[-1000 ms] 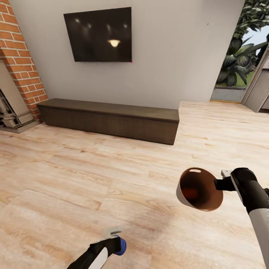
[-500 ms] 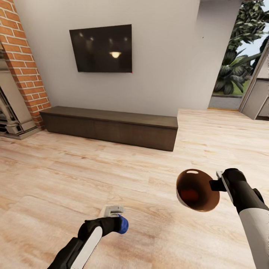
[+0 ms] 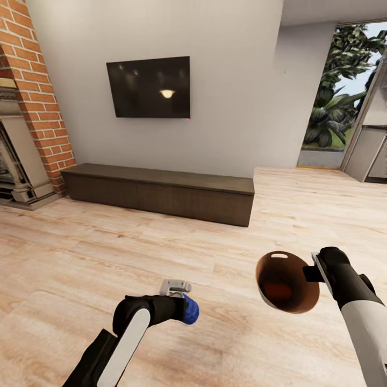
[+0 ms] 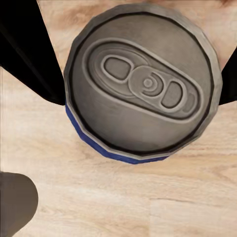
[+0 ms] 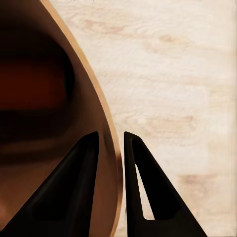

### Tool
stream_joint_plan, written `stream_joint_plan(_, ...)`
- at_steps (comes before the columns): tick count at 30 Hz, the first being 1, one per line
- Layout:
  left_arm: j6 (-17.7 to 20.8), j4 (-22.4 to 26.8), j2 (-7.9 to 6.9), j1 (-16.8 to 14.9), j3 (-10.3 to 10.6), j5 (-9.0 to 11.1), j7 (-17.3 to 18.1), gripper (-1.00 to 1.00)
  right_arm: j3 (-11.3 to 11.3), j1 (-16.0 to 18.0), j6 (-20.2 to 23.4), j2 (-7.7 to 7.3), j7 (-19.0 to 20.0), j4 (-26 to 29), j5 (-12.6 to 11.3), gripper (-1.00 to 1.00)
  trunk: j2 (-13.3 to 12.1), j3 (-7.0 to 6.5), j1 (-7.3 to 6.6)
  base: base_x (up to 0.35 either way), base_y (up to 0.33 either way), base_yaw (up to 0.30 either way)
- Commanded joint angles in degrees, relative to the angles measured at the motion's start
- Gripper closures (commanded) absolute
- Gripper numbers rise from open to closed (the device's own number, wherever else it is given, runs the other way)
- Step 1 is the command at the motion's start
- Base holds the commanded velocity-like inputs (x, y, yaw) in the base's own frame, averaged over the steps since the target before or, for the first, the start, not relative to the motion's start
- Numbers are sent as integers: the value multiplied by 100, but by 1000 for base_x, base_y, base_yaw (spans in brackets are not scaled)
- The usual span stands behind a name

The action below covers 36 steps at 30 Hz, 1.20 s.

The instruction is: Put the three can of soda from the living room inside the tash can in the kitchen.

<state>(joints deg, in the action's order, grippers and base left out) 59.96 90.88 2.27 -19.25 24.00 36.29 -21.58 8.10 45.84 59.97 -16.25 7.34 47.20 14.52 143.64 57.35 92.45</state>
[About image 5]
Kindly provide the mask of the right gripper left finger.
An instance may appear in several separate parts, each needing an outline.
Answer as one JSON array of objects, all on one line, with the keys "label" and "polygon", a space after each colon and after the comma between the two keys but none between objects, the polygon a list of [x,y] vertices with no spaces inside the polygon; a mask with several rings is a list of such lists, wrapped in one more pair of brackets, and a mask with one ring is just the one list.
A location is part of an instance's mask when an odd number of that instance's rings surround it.
[{"label": "right gripper left finger", "polygon": [[78,140],[0,237],[89,237],[98,156],[95,131]]}]

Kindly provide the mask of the trash can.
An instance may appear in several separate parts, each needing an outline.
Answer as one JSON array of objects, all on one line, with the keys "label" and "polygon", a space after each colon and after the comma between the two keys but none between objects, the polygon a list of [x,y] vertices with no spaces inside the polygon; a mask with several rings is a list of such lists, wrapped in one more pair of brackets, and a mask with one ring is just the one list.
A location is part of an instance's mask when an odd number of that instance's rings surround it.
[{"label": "trash can", "polygon": [[97,76],[50,0],[0,0],[0,58],[67,64],[70,101],[57,109],[0,110],[0,232],[83,136],[99,134],[89,237],[114,237],[123,167],[114,119]]}]

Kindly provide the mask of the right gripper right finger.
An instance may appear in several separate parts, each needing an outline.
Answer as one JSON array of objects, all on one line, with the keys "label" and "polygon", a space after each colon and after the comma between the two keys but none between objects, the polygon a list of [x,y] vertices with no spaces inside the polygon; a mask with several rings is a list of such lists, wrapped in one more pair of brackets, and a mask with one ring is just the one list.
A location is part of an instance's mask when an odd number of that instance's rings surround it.
[{"label": "right gripper right finger", "polygon": [[[155,220],[143,216],[138,167]],[[124,132],[127,237],[208,237],[143,140]]]}]

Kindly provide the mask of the can of soda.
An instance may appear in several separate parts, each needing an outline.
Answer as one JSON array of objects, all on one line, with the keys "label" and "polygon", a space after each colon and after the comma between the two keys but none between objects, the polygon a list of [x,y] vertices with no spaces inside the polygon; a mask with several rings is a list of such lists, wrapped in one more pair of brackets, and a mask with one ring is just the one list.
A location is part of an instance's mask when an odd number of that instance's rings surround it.
[{"label": "can of soda", "polygon": [[67,64],[54,58],[0,58],[0,110],[57,109],[69,101]]}]

